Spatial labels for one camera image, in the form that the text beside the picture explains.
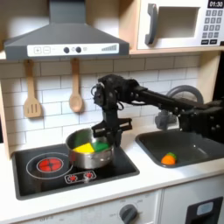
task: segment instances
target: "wooden spatula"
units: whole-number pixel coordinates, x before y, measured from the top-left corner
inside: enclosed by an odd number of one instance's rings
[[[28,98],[24,103],[24,115],[26,117],[38,117],[41,116],[41,106],[39,101],[35,98],[34,84],[32,77],[33,61],[26,60],[24,62],[24,68],[26,72],[26,80],[28,86]]]
[[[80,95],[79,61],[77,59],[72,59],[71,64],[73,69],[73,93],[70,97],[69,105],[73,112],[80,112],[83,102]]]

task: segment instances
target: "microwave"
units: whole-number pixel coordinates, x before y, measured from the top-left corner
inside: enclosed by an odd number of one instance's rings
[[[137,49],[220,46],[224,0],[142,0]]]

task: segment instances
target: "faucet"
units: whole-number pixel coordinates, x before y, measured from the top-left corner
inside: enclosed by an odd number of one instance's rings
[[[196,97],[197,102],[204,103],[204,99],[203,99],[201,92],[196,87],[191,87],[191,86],[187,86],[187,85],[178,86],[178,87],[171,89],[167,93],[167,96],[173,97],[176,94],[183,93],[183,92],[188,92],[188,93],[193,94]],[[163,109],[161,112],[159,112],[155,118],[155,123],[159,130],[167,130],[168,125],[170,123],[176,123],[176,122],[177,122],[177,117],[175,115],[172,115],[170,112],[168,112],[165,109]]]

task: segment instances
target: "red burner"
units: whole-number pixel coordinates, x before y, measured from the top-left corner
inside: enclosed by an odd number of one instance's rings
[[[38,163],[38,168],[42,172],[56,172],[62,167],[62,161],[56,157],[49,157]]]

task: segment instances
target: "green vegetable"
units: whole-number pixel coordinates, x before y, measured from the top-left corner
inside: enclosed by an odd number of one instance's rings
[[[177,159],[178,159],[178,158],[177,158],[177,156],[176,156],[174,153],[169,152],[169,153],[168,153],[168,154],[166,154],[166,155],[169,155],[169,156],[174,157],[174,158],[175,158],[175,160],[177,160]]]
[[[103,142],[92,143],[92,146],[93,146],[95,152],[105,151],[109,148],[109,144],[103,143]]]

